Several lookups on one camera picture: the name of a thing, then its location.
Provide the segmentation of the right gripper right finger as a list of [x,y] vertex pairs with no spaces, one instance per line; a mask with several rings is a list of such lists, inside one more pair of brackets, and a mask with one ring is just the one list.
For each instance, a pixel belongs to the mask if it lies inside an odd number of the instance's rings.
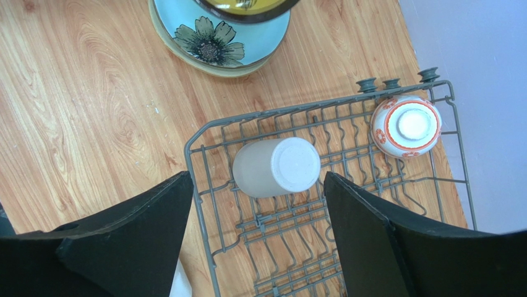
[[438,222],[332,172],[323,190],[350,296],[526,295],[526,231]]

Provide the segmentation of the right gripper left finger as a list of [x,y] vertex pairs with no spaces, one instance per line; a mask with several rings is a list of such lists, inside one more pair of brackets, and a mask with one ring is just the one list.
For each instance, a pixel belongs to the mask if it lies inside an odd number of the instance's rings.
[[168,296],[192,204],[182,171],[56,228],[1,237],[2,296]]

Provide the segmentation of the cream bird plate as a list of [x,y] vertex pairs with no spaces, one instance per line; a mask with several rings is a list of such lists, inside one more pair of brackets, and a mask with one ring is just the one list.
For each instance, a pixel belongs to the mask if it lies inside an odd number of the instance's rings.
[[209,65],[191,56],[189,53],[184,51],[181,47],[179,47],[176,44],[176,42],[173,40],[173,38],[171,37],[167,29],[165,29],[163,22],[161,21],[160,15],[158,13],[158,9],[156,8],[155,1],[149,0],[148,8],[149,8],[150,18],[151,18],[153,27],[155,31],[157,32],[158,36],[160,37],[160,39],[165,44],[165,46],[169,49],[169,51],[173,53],[176,57],[178,57],[180,60],[185,62],[186,64],[206,74],[209,74],[215,77],[229,78],[229,79],[245,77],[247,75],[250,75],[258,71],[262,67],[264,67],[264,65],[266,65],[266,63],[268,63],[269,60],[271,60],[272,56],[276,52],[276,50],[273,50],[269,55],[260,59],[259,61],[253,64],[250,64],[248,66],[242,66],[238,68]]

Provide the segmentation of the yellow patterned black-rim plate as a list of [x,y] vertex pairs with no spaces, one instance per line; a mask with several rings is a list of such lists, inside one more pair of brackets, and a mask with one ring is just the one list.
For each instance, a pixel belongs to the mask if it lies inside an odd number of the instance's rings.
[[259,24],[289,12],[299,0],[196,0],[209,13],[241,24]]

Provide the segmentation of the light green flower plate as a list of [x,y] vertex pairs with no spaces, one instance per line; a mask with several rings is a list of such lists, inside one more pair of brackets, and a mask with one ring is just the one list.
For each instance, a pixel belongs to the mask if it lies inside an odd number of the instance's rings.
[[269,58],[283,41],[290,11],[259,24],[221,19],[196,1],[152,1],[159,35],[173,51],[203,66],[248,68]]

